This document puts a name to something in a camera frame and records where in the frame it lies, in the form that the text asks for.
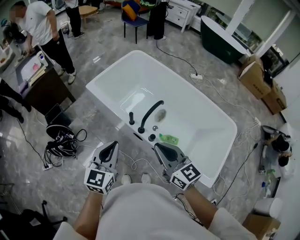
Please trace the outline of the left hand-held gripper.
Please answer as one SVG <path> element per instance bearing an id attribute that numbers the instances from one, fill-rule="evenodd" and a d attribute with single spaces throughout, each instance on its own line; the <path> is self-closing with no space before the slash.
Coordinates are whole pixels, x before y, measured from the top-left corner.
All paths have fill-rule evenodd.
<path id="1" fill-rule="evenodd" d="M 84 184 L 89 191 L 106 195 L 116 182 L 119 143 L 108 142 L 98 147 L 85 169 Z"/>

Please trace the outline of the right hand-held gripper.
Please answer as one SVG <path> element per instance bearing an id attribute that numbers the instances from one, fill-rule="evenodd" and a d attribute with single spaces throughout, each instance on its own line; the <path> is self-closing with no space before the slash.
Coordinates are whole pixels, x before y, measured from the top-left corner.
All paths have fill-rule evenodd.
<path id="1" fill-rule="evenodd" d="M 164 167 L 163 176 L 168 183 L 185 191 L 199 180 L 201 173 L 179 147 L 168 143 L 156 143 L 154 151 Z"/>

